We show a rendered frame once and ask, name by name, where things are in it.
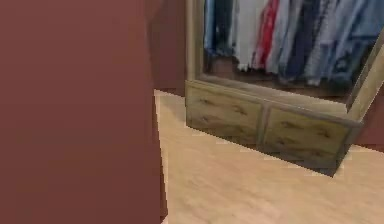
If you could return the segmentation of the wooden wardrobe with drawers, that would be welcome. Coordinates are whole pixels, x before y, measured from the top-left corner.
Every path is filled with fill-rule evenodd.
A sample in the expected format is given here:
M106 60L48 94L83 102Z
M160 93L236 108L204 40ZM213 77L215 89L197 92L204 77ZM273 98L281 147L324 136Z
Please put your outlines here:
M186 124L334 176L384 84L384 29L348 101L339 103L204 72L205 0L186 1Z

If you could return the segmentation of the blue hanging garment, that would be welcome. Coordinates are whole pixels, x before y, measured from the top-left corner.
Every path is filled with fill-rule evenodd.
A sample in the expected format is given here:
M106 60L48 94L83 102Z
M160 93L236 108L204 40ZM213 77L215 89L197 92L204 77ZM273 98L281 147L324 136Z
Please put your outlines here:
M233 0L205 0L204 49L210 55L230 56Z

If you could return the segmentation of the white hanging garment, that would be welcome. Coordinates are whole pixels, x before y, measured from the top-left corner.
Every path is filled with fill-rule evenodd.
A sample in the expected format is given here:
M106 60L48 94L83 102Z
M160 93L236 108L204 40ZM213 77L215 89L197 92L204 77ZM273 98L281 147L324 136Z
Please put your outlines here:
M247 71L252 63L261 14L269 0L238 0L235 57L237 68Z

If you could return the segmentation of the red hanging garment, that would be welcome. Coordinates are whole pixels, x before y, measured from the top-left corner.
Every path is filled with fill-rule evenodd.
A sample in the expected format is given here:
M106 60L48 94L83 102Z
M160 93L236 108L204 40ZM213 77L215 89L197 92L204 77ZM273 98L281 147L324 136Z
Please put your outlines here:
M266 61L272 47L276 16L280 0L268 0L261 13L258 39L256 43L253 67L255 69L265 69Z

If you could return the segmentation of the dark navy hanging garment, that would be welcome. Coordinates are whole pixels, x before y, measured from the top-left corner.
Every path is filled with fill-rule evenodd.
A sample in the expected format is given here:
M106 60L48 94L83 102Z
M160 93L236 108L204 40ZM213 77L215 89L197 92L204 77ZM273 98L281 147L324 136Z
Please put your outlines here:
M303 1L293 48L285 71L289 81L303 74L316 36L316 21L320 14L320 5L321 0Z

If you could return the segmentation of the light blue hanging shirt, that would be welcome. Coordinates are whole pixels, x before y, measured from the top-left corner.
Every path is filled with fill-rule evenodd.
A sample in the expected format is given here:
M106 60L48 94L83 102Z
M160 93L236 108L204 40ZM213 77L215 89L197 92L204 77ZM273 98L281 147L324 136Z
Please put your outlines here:
M350 85L366 49L384 27L384 0L330 0L305 69L309 85Z

